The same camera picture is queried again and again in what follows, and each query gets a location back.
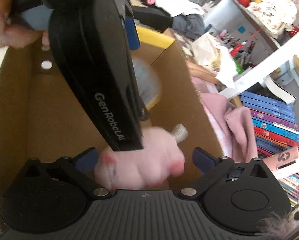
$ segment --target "blue book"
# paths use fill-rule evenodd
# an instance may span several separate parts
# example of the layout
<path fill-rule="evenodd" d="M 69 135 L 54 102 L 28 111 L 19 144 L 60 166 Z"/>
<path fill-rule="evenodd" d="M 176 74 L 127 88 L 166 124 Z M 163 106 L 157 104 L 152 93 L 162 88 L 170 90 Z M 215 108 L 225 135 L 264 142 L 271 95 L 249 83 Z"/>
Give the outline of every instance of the blue book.
<path fill-rule="evenodd" d="M 299 183 L 299 178 L 295 177 L 294 175 L 289 176 L 291 179 Z"/>
<path fill-rule="evenodd" d="M 273 145 L 270 145 L 266 142 L 263 142 L 263 141 L 260 141 L 260 140 L 256 140 L 256 145 L 268 152 L 271 152 L 273 154 L 276 154 L 276 153 L 281 153 L 283 151 L 286 151 L 286 150 L 281 150 L 279 148 L 276 148 L 275 146 Z"/>
<path fill-rule="evenodd" d="M 294 141 L 299 143 L 299 135 L 296 134 L 296 133 L 292 133 L 290 131 L 278 128 L 276 126 L 273 126 L 273 125 L 270 125 L 270 124 L 267 124 L 267 123 L 259 122 L 255 119 L 252 119 L 252 121 L 253 121 L 254 126 L 256 126 L 256 127 L 265 129 L 265 130 L 273 132 L 273 133 L 277 133 L 279 135 L 282 135 L 284 137 L 287 137 L 287 138 L 289 138 L 291 140 L 294 140 Z"/>
<path fill-rule="evenodd" d="M 262 107 L 259 107 L 259 106 L 255 106 L 255 105 L 252 105 L 252 104 L 248 104 L 248 103 L 244 103 L 243 102 L 243 106 L 246 106 L 248 108 L 251 108 L 251 109 L 254 109 L 256 111 L 260 111 L 260 112 L 263 112 L 265 114 L 270 114 L 270 115 L 273 115 L 273 116 L 276 116 L 280 119 L 283 119 L 285 121 L 289 121 L 289 122 L 292 122 L 294 124 L 298 124 L 297 120 L 295 118 L 291 118 L 287 115 L 284 115 L 284 114 L 280 114 L 280 113 L 277 113 L 275 111 L 272 111 L 272 110 L 269 110 L 269 109 L 266 109 L 266 108 L 262 108 Z"/>
<path fill-rule="evenodd" d="M 269 144 L 269 145 L 271 145 L 271 146 L 274 146 L 274 147 L 276 147 L 277 149 L 280 149 L 281 152 L 286 151 L 286 150 L 288 150 L 288 149 L 291 149 L 290 146 L 283 147 L 283 146 L 278 145 L 278 144 L 276 144 L 276 143 L 274 143 L 274 142 L 268 141 L 268 140 L 266 140 L 266 139 L 264 139 L 264 138 L 262 138 L 262 137 L 255 136 L 255 138 L 256 138 L 256 141 L 262 141 L 262 142 L 267 143 L 267 144 Z"/>
<path fill-rule="evenodd" d="M 252 98 L 247 98 L 247 97 L 241 97 L 241 101 L 245 102 L 245 103 L 252 104 L 252 105 L 260 106 L 260 107 L 278 112 L 280 114 L 285 114 L 290 117 L 295 117 L 295 113 L 293 111 L 287 110 L 282 107 L 274 106 L 269 103 L 265 103 L 265 102 L 258 101 L 258 100 L 252 99 Z"/>
<path fill-rule="evenodd" d="M 287 110 L 291 110 L 291 111 L 293 110 L 293 105 L 292 104 L 288 105 L 284 102 L 281 102 L 281 101 L 278 101 L 278 100 L 275 100 L 275 99 L 272 99 L 272 98 L 267 98 L 267 97 L 264 97 L 264 96 L 261 96 L 261 95 L 258 95 L 258 94 L 254 94 L 254 93 L 251 93 L 251 92 L 244 91 L 243 93 L 240 94 L 240 96 L 244 96 L 244 97 L 247 97 L 247 98 L 252 98 L 252 99 L 255 99 L 255 100 L 259 100 L 259 101 L 269 103 L 269 104 L 274 105 L 274 106 L 285 108 Z"/>

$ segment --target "red book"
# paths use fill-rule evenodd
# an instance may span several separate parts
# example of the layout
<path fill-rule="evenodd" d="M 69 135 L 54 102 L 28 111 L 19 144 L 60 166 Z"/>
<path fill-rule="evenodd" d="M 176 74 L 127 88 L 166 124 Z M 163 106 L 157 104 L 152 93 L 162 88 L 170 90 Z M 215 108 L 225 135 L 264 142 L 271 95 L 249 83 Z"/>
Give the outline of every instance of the red book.
<path fill-rule="evenodd" d="M 257 150 L 258 150 L 259 152 L 261 152 L 263 155 L 266 155 L 267 157 L 272 156 L 272 154 L 270 154 L 268 151 L 265 151 L 265 150 L 262 149 L 262 148 L 257 147 Z"/>
<path fill-rule="evenodd" d="M 254 126 L 254 131 L 255 131 L 255 133 L 261 134 L 261 135 L 268 137 L 270 139 L 273 139 L 275 141 L 279 141 L 281 143 L 287 144 L 290 147 L 298 147 L 298 150 L 299 150 L 299 143 L 295 142 L 294 140 L 291 140 L 289 138 L 286 138 L 284 136 L 264 130 L 264 129 L 256 127 L 256 126 Z"/>

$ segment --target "white shelf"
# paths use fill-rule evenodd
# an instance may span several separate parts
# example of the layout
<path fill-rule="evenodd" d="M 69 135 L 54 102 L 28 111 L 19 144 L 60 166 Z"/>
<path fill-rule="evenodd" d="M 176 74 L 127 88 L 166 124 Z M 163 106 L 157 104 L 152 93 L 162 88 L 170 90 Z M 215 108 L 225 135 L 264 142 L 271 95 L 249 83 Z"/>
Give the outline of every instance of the white shelf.
<path fill-rule="evenodd" d="M 299 53 L 299 33 L 246 73 L 246 75 L 235 81 L 234 89 L 225 88 L 220 94 L 228 99 L 234 98 L 292 59 L 297 53 Z"/>
<path fill-rule="evenodd" d="M 260 35 L 265 39 L 268 45 L 272 48 L 272 50 L 277 50 L 281 46 L 276 39 L 274 39 L 267 28 L 262 24 L 262 22 L 257 19 L 257 17 L 249 11 L 246 7 L 241 5 L 237 0 L 232 0 L 233 3 L 240 9 L 245 18 L 254 26 L 254 28 L 259 31 Z"/>

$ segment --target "cardboard box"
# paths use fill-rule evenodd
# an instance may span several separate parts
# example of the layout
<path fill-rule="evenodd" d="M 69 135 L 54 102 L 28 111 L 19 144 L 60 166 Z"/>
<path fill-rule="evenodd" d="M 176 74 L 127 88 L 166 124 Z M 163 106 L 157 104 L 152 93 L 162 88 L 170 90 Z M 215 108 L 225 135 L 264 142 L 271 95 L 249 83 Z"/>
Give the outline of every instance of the cardboard box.
<path fill-rule="evenodd" d="M 222 150 L 177 45 L 173 40 L 162 47 L 145 42 L 133 54 L 152 64 L 162 84 L 161 100 L 150 110 L 152 125 L 172 131 L 181 123 L 189 132 L 179 144 L 185 172 L 169 180 L 170 187 L 179 190 L 201 175 L 192 163 L 195 147 L 217 157 Z M 53 62 L 51 69 L 41 68 L 44 60 Z M 40 42 L 24 49 L 9 48 L 0 67 L 0 196 L 28 158 L 53 162 L 92 146 L 101 152 L 106 142 L 65 82 L 51 52 L 42 51 Z"/>

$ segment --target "hand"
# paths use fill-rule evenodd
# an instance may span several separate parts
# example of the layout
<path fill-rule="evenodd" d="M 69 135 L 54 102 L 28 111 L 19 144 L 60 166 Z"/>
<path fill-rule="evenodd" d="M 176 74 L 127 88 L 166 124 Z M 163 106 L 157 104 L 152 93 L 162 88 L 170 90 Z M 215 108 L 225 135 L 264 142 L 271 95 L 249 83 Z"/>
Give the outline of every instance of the hand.
<path fill-rule="evenodd" d="M 42 32 L 30 30 L 17 24 L 6 24 L 10 14 L 11 2 L 12 0 L 0 0 L 0 48 L 5 46 L 22 48 L 42 36 Z M 42 41 L 45 49 L 49 48 L 47 32 L 44 32 Z"/>

